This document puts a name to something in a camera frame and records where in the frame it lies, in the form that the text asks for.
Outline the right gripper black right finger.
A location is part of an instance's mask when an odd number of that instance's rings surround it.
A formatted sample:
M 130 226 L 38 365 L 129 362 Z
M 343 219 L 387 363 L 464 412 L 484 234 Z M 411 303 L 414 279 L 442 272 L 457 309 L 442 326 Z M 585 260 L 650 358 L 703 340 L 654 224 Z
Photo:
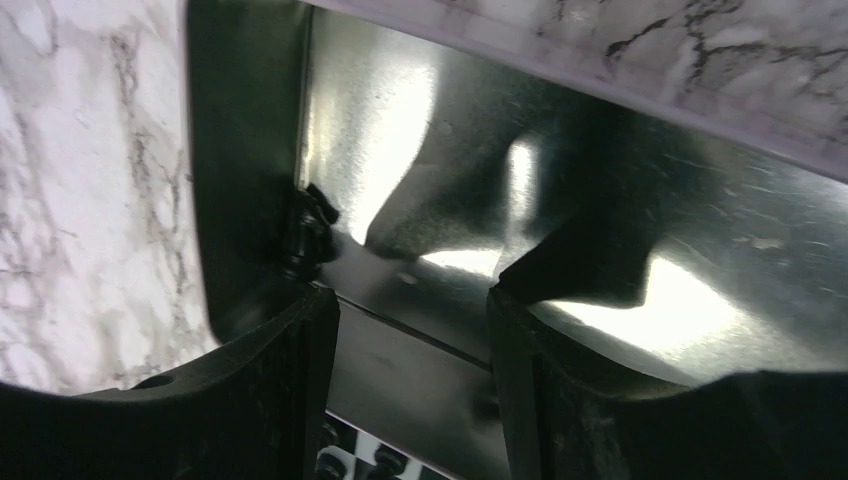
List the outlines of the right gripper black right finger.
M 843 479 L 847 377 L 738 373 L 687 388 L 556 332 L 506 292 L 487 299 L 515 479 Z

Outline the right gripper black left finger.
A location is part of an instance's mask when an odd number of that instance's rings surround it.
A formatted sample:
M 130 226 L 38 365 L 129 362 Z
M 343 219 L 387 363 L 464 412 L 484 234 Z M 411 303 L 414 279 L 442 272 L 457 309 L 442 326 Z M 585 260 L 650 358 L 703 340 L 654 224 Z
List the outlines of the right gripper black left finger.
M 305 294 L 240 338 L 133 388 L 1 389 L 5 479 L 309 479 L 340 308 Z

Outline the white box of black pieces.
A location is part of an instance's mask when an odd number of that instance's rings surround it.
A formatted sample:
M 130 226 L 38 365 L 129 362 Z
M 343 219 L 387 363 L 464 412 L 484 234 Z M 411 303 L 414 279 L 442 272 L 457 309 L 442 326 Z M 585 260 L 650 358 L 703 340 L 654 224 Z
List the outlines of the white box of black pieces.
M 695 388 L 847 377 L 843 1 L 189 1 L 197 239 L 232 341 L 310 287 L 327 407 L 457 479 L 515 479 L 487 299 Z M 282 270 L 294 192 L 340 253 Z

